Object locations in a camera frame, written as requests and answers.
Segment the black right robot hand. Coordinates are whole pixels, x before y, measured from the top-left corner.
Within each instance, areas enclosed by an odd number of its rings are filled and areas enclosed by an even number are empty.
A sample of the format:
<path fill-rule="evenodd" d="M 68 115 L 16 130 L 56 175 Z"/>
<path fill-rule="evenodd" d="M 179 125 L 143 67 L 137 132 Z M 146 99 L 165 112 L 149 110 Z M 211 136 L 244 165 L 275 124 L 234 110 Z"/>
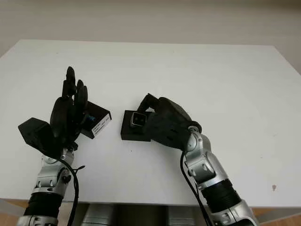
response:
<path fill-rule="evenodd" d="M 153 109 L 155 113 L 163 118 L 171 120 L 177 124 L 187 124 L 187 127 L 194 126 L 198 132 L 202 132 L 202 127 L 196 121 L 193 121 L 188 113 L 177 103 L 166 97 L 156 98 L 148 93 L 140 103 L 137 112 L 143 113 L 147 109 Z"/>

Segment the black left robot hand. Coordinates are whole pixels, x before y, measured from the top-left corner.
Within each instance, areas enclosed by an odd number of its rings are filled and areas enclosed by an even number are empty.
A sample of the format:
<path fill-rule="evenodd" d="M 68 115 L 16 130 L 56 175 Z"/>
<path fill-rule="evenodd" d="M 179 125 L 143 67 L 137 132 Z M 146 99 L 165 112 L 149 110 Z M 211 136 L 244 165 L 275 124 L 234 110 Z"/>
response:
<path fill-rule="evenodd" d="M 75 79 L 75 71 L 69 66 L 63 81 L 62 95 L 56 100 L 50 126 L 56 141 L 63 147 L 75 151 L 75 140 L 87 119 L 87 87 L 82 80 Z"/>

